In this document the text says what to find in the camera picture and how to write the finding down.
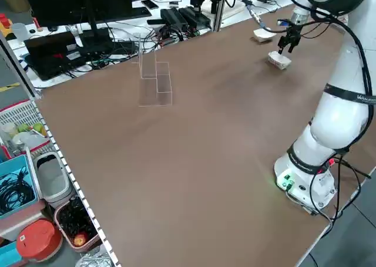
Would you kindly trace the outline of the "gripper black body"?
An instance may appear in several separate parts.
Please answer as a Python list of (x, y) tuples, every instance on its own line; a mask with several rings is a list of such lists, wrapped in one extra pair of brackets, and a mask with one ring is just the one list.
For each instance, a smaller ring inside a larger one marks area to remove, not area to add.
[(302, 25), (291, 25), (287, 27), (284, 41), (299, 41), (301, 39)]

